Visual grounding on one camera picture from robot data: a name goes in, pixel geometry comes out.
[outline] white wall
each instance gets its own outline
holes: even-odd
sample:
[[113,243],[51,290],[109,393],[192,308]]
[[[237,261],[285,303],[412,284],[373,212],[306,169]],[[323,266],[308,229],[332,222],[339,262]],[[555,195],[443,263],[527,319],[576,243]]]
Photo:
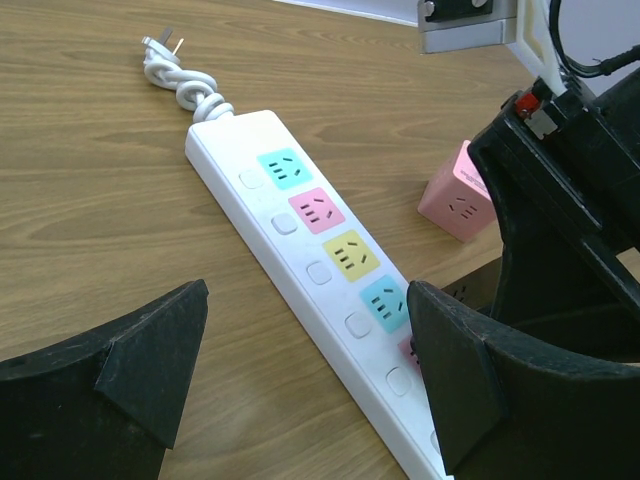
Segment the white wall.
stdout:
[[[415,26],[417,0],[278,0],[379,18]],[[560,28],[567,54],[582,63],[607,58],[640,44],[640,0],[565,0]],[[611,77],[588,80],[600,94],[640,67],[640,62]]]

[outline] white power strip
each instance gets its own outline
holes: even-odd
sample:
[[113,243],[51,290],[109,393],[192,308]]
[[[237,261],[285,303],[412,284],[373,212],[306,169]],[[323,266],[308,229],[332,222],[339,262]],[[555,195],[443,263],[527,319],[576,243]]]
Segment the white power strip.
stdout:
[[445,478],[407,282],[293,135],[251,113],[193,125],[186,154],[405,473]]

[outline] yellow outlet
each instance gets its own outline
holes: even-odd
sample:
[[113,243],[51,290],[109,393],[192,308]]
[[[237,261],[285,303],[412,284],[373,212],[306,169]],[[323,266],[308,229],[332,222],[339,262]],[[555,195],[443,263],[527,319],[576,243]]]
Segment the yellow outlet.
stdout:
[[350,282],[380,266],[380,261],[354,230],[325,242],[323,247]]

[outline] wooden table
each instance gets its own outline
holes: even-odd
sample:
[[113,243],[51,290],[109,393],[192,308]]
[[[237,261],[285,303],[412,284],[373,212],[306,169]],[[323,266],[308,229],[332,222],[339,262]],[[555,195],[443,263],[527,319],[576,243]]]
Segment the wooden table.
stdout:
[[210,315],[163,479],[403,478],[184,156],[190,114],[142,74],[171,24],[237,112],[275,110],[407,279],[499,255],[416,205],[532,78],[504,47],[420,56],[415,29],[269,0],[0,5],[0,359],[204,278]]

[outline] blue outlet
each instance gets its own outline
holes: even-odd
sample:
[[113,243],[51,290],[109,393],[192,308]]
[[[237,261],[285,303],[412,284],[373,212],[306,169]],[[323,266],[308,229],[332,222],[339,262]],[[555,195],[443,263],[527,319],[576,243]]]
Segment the blue outlet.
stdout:
[[260,155],[258,162],[280,190],[297,187],[312,178],[311,172],[291,148]]
[[387,333],[393,333],[409,321],[407,292],[389,275],[360,292],[360,298]]

